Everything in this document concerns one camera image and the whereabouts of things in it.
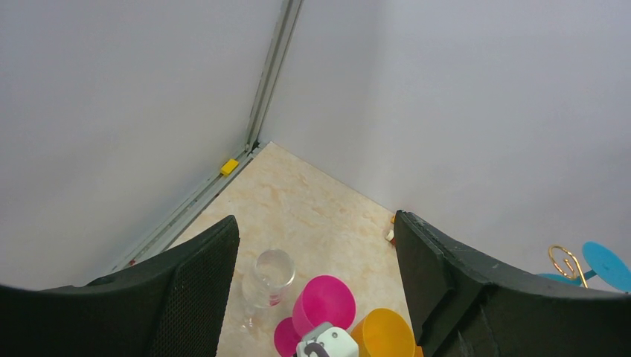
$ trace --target white robot part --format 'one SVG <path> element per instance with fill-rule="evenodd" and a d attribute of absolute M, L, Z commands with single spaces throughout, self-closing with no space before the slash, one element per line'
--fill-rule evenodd
<path fill-rule="evenodd" d="M 316 327 L 296 347 L 298 357 L 359 357 L 359 346 L 348 332 L 329 323 Z"/>

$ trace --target beige floor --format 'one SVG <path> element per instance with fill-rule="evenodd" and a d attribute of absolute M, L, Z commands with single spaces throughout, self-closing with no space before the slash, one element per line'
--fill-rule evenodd
<path fill-rule="evenodd" d="M 377 307 L 393 309 L 409 322 L 396 253 L 383 238 L 392 212 L 270 143 L 172 246 L 229 214 L 237 217 L 241 243 L 218 356 L 246 356 L 252 350 L 254 356 L 277 356 L 276 324 L 291 315 L 298 293 L 320 274 L 339 277 L 355 294 L 353 325 Z M 239 284 L 246 264 L 267 248 L 292 256 L 296 279 L 287 299 L 244 336 L 236 318 Z"/>

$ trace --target yellow block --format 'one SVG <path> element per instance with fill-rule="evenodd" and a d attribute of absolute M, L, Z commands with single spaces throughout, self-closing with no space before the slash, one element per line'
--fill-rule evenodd
<path fill-rule="evenodd" d="M 239 161 L 231 158 L 230 160 L 228 160 L 228 162 L 221 166 L 221 174 L 224 176 L 228 176 L 232 173 L 232 171 L 234 171 L 234 169 L 237 168 L 237 166 L 239 166 Z"/>

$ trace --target white wall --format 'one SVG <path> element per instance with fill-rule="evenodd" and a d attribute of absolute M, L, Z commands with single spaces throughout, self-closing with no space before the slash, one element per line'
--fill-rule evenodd
<path fill-rule="evenodd" d="M 103 273 L 245 144 L 281 0 L 0 4 L 0 283 Z"/>
<path fill-rule="evenodd" d="M 588 240 L 631 263 L 630 24 L 629 1 L 306 1 L 261 139 L 517 267 Z"/>

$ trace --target gold metal ring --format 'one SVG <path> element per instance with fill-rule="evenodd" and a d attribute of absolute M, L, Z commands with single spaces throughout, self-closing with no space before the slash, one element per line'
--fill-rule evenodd
<path fill-rule="evenodd" d="M 557 264 L 557 261 L 554 259 L 554 252 L 553 252 L 553 250 L 555 248 L 556 249 L 560 249 L 565 254 L 569 255 L 570 258 L 572 258 L 572 260 L 574 261 L 574 264 L 576 264 L 576 268 L 578 270 L 578 275 L 576 274 L 576 271 L 574 270 L 574 268 L 570 264 L 570 260 L 567 259 L 567 258 L 565 258 L 563 261 L 566 262 L 566 266 L 568 267 L 568 269 L 570 269 L 571 275 L 566 273 L 565 271 L 563 271 L 563 269 L 561 269 L 559 264 Z M 580 281 L 583 283 L 583 286 L 585 286 L 585 289 L 587 289 L 587 280 L 585 279 L 585 275 L 583 274 L 583 270 L 580 268 L 580 264 L 578 262 L 578 259 L 576 259 L 576 257 L 569 250 L 565 249 L 564 247 L 562 247 L 560 245 L 550 245 L 550 247 L 548 248 L 548 256 L 550 257 L 550 261 L 552 262 L 552 264 L 554 264 L 554 267 L 559 271 L 559 273 L 561 273 L 562 276 L 567 277 L 570 280 L 576 280 L 577 278 L 580 277 Z"/>

